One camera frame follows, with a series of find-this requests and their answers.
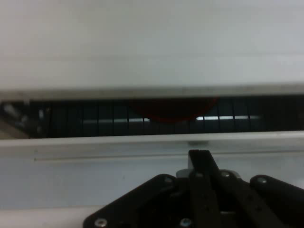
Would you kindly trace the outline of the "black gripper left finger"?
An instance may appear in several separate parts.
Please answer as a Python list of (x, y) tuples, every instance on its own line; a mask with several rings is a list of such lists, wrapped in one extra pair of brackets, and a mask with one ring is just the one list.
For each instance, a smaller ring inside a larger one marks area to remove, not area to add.
[(209, 151), (189, 151), (186, 177), (160, 174), (113, 201), (84, 222), (85, 228), (219, 228), (211, 176), (218, 167)]

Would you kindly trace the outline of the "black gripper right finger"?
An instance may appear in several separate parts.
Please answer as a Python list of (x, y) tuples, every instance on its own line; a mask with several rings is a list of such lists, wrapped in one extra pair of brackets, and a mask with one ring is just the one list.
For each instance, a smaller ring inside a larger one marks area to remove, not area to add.
[(202, 228), (302, 228), (304, 191), (266, 175), (245, 182), (200, 152)]

